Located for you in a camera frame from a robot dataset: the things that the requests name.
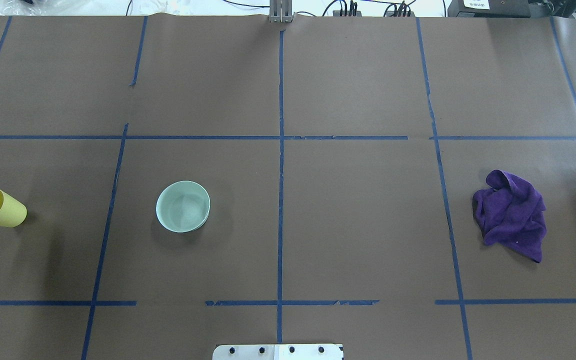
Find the purple cloth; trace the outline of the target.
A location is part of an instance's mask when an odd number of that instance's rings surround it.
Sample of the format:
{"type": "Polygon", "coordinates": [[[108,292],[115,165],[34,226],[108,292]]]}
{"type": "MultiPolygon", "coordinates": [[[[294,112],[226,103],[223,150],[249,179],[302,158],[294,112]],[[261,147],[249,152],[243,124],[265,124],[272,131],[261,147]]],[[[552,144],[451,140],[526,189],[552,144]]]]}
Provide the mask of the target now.
{"type": "Polygon", "coordinates": [[[547,234],[542,194],[528,180],[498,169],[487,174],[486,184],[471,198],[483,244],[505,246],[540,264],[547,234]]]}

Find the black computer box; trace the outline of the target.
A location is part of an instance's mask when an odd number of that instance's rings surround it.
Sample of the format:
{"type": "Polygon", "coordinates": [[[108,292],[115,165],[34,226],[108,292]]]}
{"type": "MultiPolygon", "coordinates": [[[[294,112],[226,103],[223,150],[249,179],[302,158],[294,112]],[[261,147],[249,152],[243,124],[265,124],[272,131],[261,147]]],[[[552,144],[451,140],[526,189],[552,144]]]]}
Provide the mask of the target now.
{"type": "Polygon", "coordinates": [[[449,18],[530,18],[528,0],[452,0],[449,18]]]}

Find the mint green bowl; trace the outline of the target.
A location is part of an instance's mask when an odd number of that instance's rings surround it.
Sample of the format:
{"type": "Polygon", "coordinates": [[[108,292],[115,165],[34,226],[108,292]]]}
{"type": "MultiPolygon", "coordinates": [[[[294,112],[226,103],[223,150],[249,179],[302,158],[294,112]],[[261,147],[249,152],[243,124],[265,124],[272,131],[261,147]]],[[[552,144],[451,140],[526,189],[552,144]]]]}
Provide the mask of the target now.
{"type": "Polygon", "coordinates": [[[211,198],[205,187],[190,180],[167,186],[157,198],[158,223],[174,233],[198,230],[210,216],[211,198]]]}

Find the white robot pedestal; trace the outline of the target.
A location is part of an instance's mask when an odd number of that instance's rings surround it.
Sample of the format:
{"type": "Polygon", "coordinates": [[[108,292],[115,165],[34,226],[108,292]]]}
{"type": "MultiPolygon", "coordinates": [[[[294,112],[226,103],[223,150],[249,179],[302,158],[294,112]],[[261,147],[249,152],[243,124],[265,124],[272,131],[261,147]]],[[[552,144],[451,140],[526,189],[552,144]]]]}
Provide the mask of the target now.
{"type": "Polygon", "coordinates": [[[342,344],[222,344],[215,347],[213,360],[343,360],[342,344]]]}

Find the aluminium frame post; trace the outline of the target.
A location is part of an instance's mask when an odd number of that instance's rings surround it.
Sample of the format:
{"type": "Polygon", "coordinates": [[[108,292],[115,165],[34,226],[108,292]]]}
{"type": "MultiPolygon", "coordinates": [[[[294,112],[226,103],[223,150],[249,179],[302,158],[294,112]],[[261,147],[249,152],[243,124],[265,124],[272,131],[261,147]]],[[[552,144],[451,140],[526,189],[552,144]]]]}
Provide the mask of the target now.
{"type": "Polygon", "coordinates": [[[269,21],[270,23],[292,23],[294,21],[292,0],[270,0],[269,21]]]}

